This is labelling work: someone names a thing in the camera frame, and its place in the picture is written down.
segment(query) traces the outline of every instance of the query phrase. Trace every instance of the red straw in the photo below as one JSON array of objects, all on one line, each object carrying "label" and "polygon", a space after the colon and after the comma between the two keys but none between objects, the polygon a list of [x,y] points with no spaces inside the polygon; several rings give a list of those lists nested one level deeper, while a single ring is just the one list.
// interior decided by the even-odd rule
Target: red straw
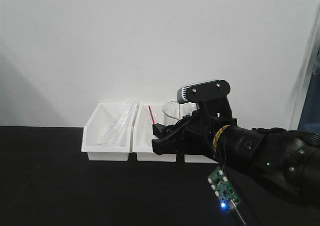
[{"label": "red straw", "polygon": [[152,123],[155,124],[155,119],[154,119],[154,115],[152,114],[152,111],[151,111],[151,107],[149,107],[149,112],[150,112],[150,116],[151,116],[151,119],[152,119]]}]

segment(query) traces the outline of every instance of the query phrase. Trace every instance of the white storage bin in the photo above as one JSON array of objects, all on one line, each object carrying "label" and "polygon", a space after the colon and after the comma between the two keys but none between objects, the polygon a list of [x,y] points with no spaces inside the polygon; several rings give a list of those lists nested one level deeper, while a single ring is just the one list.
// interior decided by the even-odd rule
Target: white storage bin
[{"label": "white storage bin", "polygon": [[[155,122],[163,124],[162,104],[150,106]],[[148,105],[141,104],[139,106],[133,130],[132,151],[136,152],[138,161],[176,161],[176,154],[157,155],[153,152],[151,140],[155,139],[155,136],[152,134],[152,119]]]},{"label": "white storage bin", "polygon": [[202,155],[184,155],[184,162],[217,163],[216,161]]},{"label": "white storage bin", "polygon": [[120,136],[116,144],[98,145],[100,136],[103,136],[113,124],[123,104],[98,103],[92,116],[84,126],[82,138],[82,152],[87,152],[89,160],[127,161],[132,152],[132,130],[137,113],[137,104],[133,105],[129,116],[128,127]]}]

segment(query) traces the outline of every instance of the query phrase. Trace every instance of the electronic component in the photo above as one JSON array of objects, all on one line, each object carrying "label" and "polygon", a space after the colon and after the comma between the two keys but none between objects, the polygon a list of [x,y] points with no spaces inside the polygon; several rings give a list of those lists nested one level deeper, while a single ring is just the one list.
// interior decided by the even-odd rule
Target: electronic component
[{"label": "electronic component", "polygon": [[208,182],[219,199],[221,208],[226,213],[234,210],[240,203],[240,198],[219,166],[209,175]]}]

